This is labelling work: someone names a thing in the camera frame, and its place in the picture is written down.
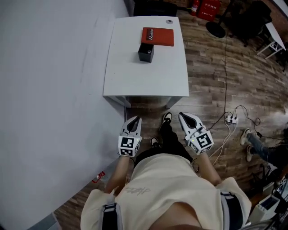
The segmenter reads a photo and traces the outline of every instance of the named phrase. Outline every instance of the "desk leg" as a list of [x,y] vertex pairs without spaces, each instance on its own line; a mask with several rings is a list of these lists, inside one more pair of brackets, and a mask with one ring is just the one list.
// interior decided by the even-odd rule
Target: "desk leg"
[[268,46],[266,46],[264,49],[260,50],[257,55],[261,54],[265,49],[269,48],[271,45],[273,45],[275,41],[272,41]]
[[171,97],[170,100],[166,104],[166,109],[170,109],[173,105],[175,105],[182,97]]
[[125,106],[126,108],[131,108],[131,104],[122,96],[109,96],[112,100],[116,101],[120,105]]
[[268,58],[270,58],[271,56],[273,56],[274,54],[276,54],[277,52],[279,52],[279,51],[282,50],[282,49],[283,49],[283,48],[281,47],[280,49],[278,49],[278,50],[275,51],[274,53],[270,54],[269,56],[267,56],[267,57],[265,58],[265,60],[268,59]]

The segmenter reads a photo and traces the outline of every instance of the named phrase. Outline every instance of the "black pants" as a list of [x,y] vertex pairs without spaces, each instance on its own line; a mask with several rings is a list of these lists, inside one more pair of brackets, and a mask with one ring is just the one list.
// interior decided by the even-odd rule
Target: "black pants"
[[172,127],[169,123],[165,122],[161,129],[160,134],[163,139],[163,147],[161,148],[160,145],[157,147],[153,147],[149,150],[146,150],[136,158],[135,166],[142,161],[143,159],[154,156],[159,153],[169,153],[172,155],[178,155],[186,158],[188,161],[192,162],[193,158],[189,155],[186,151],[184,146],[178,141],[177,134],[172,131]]

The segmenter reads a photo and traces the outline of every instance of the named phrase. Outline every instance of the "cream t-shirt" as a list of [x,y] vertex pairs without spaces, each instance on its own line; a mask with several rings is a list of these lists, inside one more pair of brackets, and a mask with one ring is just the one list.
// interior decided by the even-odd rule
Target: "cream t-shirt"
[[[202,228],[223,230],[220,191],[237,195],[246,223],[251,202],[232,177],[215,187],[198,177],[187,159],[157,154],[139,162],[115,202],[120,206],[124,230],[148,230],[175,202],[193,207]],[[100,211],[109,196],[100,190],[91,192],[81,215],[82,230],[98,229]]]

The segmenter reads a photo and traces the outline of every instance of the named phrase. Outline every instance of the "black box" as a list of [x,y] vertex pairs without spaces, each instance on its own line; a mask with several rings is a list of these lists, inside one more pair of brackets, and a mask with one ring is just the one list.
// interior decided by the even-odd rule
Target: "black box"
[[138,55],[140,61],[151,63],[154,55],[154,45],[141,43]]

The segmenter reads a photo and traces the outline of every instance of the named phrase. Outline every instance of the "fire extinguisher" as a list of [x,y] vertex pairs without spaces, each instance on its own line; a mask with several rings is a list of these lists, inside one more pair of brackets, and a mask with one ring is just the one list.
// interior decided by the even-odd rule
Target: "fire extinguisher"
[[191,2],[191,12],[190,12],[190,14],[192,16],[196,16],[199,6],[200,6],[200,1],[199,0],[192,0],[192,2]]

